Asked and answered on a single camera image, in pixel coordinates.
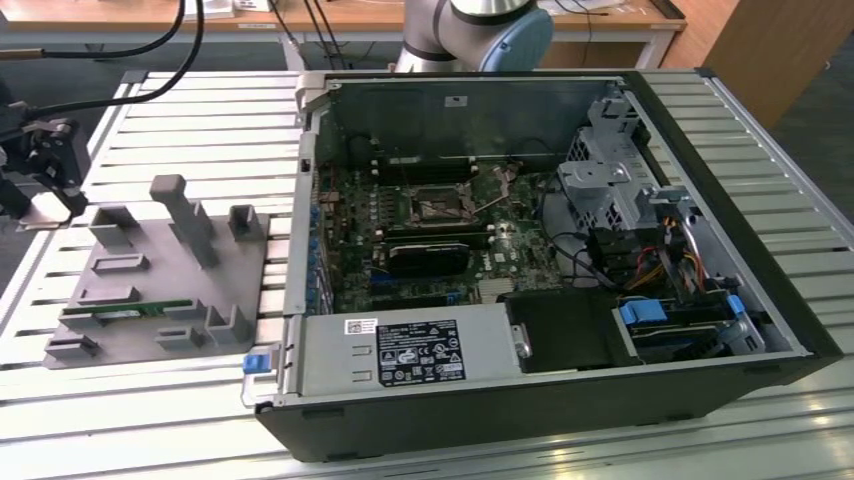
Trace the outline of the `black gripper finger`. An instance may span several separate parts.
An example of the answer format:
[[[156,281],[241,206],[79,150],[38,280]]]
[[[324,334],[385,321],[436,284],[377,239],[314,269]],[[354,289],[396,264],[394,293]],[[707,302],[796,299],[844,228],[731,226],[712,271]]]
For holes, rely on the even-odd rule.
[[[34,122],[27,163],[33,178],[54,194],[69,215],[81,215],[88,206],[79,187],[89,170],[89,151],[73,119]]]
[[[19,220],[30,208],[29,197],[5,177],[0,179],[0,204],[1,214],[13,220]]]

